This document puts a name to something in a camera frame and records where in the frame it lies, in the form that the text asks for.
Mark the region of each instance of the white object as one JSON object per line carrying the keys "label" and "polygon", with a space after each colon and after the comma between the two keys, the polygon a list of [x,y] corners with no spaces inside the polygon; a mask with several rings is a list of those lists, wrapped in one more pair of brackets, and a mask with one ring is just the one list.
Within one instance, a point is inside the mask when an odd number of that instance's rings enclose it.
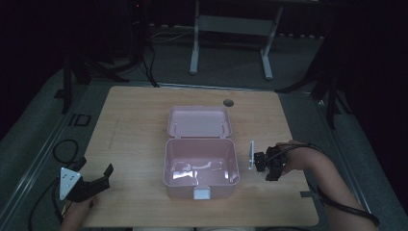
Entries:
{"label": "white object", "polygon": [[255,145],[255,142],[251,141],[250,147],[249,147],[249,169],[254,168],[254,145]]}
{"label": "white object", "polygon": [[64,200],[66,196],[74,188],[78,180],[81,178],[81,173],[61,167],[60,173],[60,200]]}
{"label": "white object", "polygon": [[194,199],[211,199],[211,189],[210,187],[198,187],[194,188]]}

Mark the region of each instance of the container latch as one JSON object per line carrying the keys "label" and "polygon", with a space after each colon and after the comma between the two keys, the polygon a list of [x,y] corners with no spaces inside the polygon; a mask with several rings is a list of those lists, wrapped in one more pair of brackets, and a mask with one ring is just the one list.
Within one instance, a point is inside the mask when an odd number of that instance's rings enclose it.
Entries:
{"label": "container latch", "polygon": [[209,186],[195,186],[194,187],[194,199],[211,199],[211,189]]}

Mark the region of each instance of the hand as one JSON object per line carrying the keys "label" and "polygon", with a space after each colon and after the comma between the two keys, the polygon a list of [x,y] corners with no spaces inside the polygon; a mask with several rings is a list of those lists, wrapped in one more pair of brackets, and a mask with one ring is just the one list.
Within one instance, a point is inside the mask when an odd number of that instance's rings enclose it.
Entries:
{"label": "hand", "polygon": [[[280,146],[281,149],[285,149],[294,144],[305,144],[299,141],[288,141],[288,142],[279,142],[276,145]],[[299,147],[293,150],[290,150],[286,153],[288,162],[283,167],[282,175],[287,174],[291,170],[306,170],[306,169],[315,169],[317,165],[323,161],[328,161],[328,158],[321,152],[308,148],[308,147]]]}
{"label": "hand", "polygon": [[96,195],[80,203],[67,201],[61,230],[79,230],[89,213],[89,209],[97,203]]}

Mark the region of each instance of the table leg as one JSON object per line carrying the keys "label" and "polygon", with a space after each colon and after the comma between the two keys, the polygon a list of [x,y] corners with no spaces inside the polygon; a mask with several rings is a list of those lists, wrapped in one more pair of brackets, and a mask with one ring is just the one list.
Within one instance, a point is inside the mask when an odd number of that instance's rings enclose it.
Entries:
{"label": "table leg", "polygon": [[198,54],[199,54],[199,45],[198,45],[198,20],[200,16],[200,5],[199,0],[195,0],[195,19],[194,19],[194,45],[192,47],[191,54],[191,64],[190,64],[190,74],[197,73],[198,67]]}
{"label": "table leg", "polygon": [[268,54],[269,54],[270,47],[272,46],[273,38],[275,37],[276,29],[278,28],[278,23],[279,23],[280,16],[282,15],[282,11],[283,11],[283,7],[280,7],[278,9],[278,12],[276,13],[275,19],[272,22],[272,25],[270,26],[270,33],[268,35],[267,46],[261,50],[261,59],[262,59],[262,64],[264,66],[265,78],[267,80],[271,80],[273,78],[272,70],[270,68]]}
{"label": "table leg", "polygon": [[64,60],[64,108],[63,108],[63,115],[68,112],[69,107],[72,103],[72,70],[71,66],[69,65],[69,56]]}

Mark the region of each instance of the wooden table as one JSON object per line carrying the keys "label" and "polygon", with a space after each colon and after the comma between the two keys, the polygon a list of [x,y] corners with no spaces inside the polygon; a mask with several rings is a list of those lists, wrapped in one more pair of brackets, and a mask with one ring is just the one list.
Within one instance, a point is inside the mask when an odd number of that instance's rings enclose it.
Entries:
{"label": "wooden table", "polygon": [[[171,199],[163,182],[167,123],[173,106],[223,106],[232,126],[240,182],[226,199]],[[291,139],[279,97],[274,92],[113,87],[94,129],[81,170],[85,180],[102,176],[112,163],[111,188],[99,194],[87,227],[202,227],[314,225],[319,218],[303,171],[277,182],[249,170],[250,141],[266,151]]]}

